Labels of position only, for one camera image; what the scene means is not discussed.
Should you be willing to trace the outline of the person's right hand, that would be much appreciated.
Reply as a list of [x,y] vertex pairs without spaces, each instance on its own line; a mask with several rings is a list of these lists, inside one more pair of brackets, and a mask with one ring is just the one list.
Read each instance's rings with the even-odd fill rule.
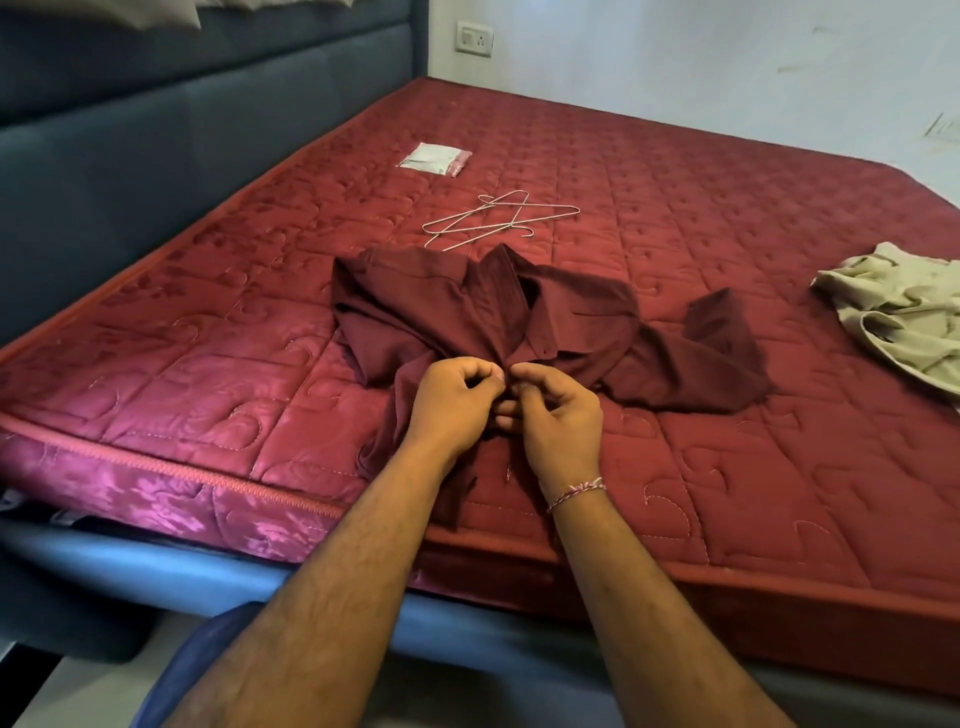
[[597,394],[570,375],[539,363],[510,367],[510,397],[541,400],[542,433],[518,435],[549,510],[602,487],[603,413]]

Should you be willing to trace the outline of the person's left hand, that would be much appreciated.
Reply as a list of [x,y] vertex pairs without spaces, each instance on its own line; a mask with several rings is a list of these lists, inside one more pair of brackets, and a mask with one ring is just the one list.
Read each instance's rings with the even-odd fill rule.
[[480,392],[480,382],[491,369],[501,368],[475,357],[430,365],[416,390],[402,452],[410,453],[428,472],[445,477],[484,433],[501,396]]

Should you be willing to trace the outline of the maroon button shirt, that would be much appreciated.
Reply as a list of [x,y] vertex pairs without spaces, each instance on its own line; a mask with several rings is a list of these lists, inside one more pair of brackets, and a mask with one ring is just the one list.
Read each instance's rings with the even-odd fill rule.
[[376,247],[334,260],[331,303],[366,387],[390,388],[357,464],[372,479],[409,427],[426,369],[480,358],[503,370],[556,367],[620,406],[730,415],[773,390],[766,358],[734,292],[696,298],[681,333],[643,321],[622,280],[535,264],[506,245],[479,260]]

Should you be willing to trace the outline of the person's right forearm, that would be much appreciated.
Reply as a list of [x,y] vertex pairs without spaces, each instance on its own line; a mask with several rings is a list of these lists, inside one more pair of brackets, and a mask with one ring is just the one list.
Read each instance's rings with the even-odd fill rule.
[[606,490],[549,510],[629,728],[797,728],[705,625]]

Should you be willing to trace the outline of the person's left forearm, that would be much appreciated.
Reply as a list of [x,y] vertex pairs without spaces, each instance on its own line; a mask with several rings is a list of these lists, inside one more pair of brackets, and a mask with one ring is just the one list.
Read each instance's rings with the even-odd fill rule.
[[356,728],[444,478],[400,448],[162,728]]

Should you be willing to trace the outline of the clear plastic packet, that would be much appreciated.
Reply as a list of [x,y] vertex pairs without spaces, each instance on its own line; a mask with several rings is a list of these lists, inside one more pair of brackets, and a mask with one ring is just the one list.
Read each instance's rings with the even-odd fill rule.
[[397,168],[455,178],[473,156],[472,151],[448,145],[420,142],[397,164]]

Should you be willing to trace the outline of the red quilted mattress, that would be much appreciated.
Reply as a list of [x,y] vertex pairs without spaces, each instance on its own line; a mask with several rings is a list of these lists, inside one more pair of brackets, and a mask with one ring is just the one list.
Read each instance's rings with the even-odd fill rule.
[[[398,168],[421,142],[472,157]],[[720,638],[960,698],[960,414],[809,287],[882,241],[960,260],[960,208],[877,163],[414,80],[0,348],[0,479],[302,561],[367,486],[389,401],[335,327],[335,258],[513,189],[582,209],[505,236],[525,259],[627,283],[672,334],[728,288],[765,352],[774,390],[736,415],[600,397],[609,494]]]

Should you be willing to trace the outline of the person's blue trousers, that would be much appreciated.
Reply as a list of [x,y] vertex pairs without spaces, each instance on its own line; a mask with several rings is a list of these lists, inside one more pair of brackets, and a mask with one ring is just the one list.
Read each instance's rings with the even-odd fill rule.
[[162,728],[186,695],[265,607],[252,601],[210,617],[186,638],[128,728]]

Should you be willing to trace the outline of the beige crumpled garment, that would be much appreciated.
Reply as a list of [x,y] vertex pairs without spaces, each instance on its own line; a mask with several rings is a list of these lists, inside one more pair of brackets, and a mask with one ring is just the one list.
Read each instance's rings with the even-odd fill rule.
[[960,259],[927,257],[884,241],[815,274],[857,344],[926,385],[960,414]]

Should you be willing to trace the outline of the white wall socket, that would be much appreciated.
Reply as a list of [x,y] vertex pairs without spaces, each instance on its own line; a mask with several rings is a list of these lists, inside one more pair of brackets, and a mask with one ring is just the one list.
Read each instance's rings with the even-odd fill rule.
[[494,41],[493,27],[474,21],[458,20],[454,35],[455,52],[490,58],[493,55]]

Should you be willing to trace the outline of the blue-grey upholstered bed frame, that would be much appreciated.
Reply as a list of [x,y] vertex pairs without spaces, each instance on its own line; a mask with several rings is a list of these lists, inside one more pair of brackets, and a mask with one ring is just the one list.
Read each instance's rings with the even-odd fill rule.
[[[414,81],[441,81],[428,70],[429,13],[429,0],[207,9],[202,30],[142,31],[0,8],[0,349],[375,103]],[[880,164],[930,189],[854,155],[636,119]],[[501,244],[517,253],[504,241],[510,234],[521,236],[511,230],[446,253],[479,261]],[[464,238],[445,235],[427,249]],[[267,601],[303,561],[88,515],[0,478],[2,496],[26,503],[0,516],[0,544],[43,576],[112,601],[213,616]],[[800,724],[960,728],[960,697],[731,651]]]

